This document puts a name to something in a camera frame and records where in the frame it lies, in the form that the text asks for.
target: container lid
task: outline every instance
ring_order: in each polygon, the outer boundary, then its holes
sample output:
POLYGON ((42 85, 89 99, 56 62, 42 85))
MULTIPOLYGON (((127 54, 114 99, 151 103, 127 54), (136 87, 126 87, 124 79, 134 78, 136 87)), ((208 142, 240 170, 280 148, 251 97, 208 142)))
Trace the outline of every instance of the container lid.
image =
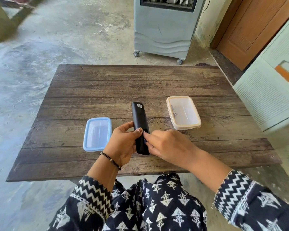
POLYGON ((201 119, 191 97, 170 96, 167 98, 167 107, 175 129, 200 128, 201 119))
POLYGON ((110 118, 91 118, 87 121, 83 149, 85 151, 103 151, 112 133, 110 118))

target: concrete floor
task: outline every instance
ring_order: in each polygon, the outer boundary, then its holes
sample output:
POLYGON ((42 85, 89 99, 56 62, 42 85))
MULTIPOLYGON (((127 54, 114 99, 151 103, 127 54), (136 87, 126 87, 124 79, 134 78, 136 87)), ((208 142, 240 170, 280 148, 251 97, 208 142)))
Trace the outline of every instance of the concrete floor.
MULTIPOLYGON (((7 183, 5 179, 35 119, 58 64, 176 65, 175 58, 133 56, 133 0, 44 0, 0 44, 0 230, 45 230, 73 190, 70 181, 7 183)), ((216 65, 196 40, 185 65, 216 65)), ((289 202, 280 165, 244 170, 289 202)), ((157 176, 146 176, 153 181, 157 176)), ((209 230, 235 230, 215 210, 214 194, 192 174, 186 189, 208 210, 209 230)), ((120 177, 130 186, 142 177, 120 177)))

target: left hand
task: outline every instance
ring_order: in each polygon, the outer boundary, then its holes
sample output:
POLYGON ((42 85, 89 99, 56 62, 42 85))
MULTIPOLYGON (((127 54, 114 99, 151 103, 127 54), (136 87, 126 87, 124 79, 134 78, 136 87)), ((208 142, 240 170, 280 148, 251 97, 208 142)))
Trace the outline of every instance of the left hand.
POLYGON ((142 135, 142 128, 126 132, 134 126, 133 121, 127 122, 112 132, 111 138, 104 149, 104 153, 110 156, 119 166, 129 162, 131 155, 136 152, 135 139, 142 135))

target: hand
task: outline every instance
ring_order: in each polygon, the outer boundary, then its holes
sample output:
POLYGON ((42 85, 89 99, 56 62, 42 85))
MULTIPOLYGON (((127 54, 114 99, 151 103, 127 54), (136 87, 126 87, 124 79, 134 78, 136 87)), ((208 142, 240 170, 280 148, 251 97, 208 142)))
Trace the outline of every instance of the hand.
POLYGON ((133 127, 133 121, 127 122, 112 132, 111 138, 104 149, 104 153, 110 156, 119 166, 129 162, 131 155, 136 152, 135 139, 142 135, 142 128, 126 132, 133 127))
POLYGON ((152 155, 187 170, 195 162, 197 152, 202 151, 176 130, 144 132, 144 137, 152 155))

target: bracelet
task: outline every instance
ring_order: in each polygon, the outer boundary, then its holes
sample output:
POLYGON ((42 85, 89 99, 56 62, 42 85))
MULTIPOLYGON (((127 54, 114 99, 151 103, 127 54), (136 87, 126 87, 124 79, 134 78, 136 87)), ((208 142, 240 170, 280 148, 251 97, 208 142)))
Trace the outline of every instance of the bracelet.
POLYGON ((119 170, 121 170, 121 167, 120 167, 116 162, 114 162, 113 159, 111 159, 110 156, 106 155, 104 152, 101 152, 100 155, 104 155, 105 157, 107 157, 108 159, 110 159, 110 161, 111 161, 119 170))

